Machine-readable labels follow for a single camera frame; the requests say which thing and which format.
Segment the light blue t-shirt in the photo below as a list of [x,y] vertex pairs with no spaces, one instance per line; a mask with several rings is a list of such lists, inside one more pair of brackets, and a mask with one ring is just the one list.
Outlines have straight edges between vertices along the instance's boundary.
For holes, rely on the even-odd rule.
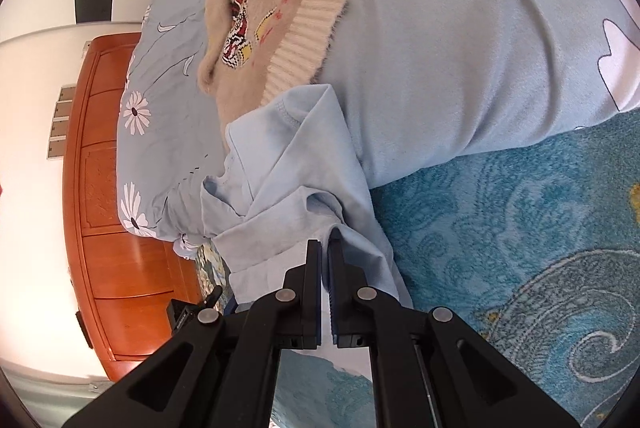
[[226,139],[224,174],[203,182],[202,221],[236,300],[280,288],[308,240],[328,244],[338,231],[370,285],[412,303],[330,86],[285,92],[228,125]]

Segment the orange wooden headboard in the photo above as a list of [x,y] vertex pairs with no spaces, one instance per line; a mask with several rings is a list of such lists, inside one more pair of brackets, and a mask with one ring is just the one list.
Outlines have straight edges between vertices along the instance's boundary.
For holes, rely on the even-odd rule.
[[194,263],[171,244],[128,233],[116,203],[116,125],[136,32],[94,38],[75,91],[63,162],[70,279],[85,329],[116,382],[170,336],[170,300],[202,298]]

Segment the teal floral bed sheet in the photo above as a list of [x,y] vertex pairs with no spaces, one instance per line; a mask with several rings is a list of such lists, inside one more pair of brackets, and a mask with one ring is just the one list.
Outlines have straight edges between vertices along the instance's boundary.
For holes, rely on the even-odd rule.
[[435,167],[359,162],[406,307],[453,310],[600,425],[639,366],[638,113]]

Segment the grey-blue daisy duvet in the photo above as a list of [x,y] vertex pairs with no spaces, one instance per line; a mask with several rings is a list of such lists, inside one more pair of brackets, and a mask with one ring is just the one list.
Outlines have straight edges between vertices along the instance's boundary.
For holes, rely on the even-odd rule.
[[[190,256],[201,180],[221,165],[198,88],[205,0],[152,0],[117,136],[119,217]],[[634,0],[346,0],[318,84],[334,88],[373,186],[538,143],[639,105]]]

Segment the wall photo frames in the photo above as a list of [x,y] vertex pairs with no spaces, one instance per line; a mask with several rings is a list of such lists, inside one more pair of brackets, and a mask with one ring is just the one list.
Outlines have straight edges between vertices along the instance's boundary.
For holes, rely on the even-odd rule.
[[72,112],[75,93],[75,86],[66,86],[60,89],[52,117],[47,159],[64,156],[68,128],[70,128],[70,113]]

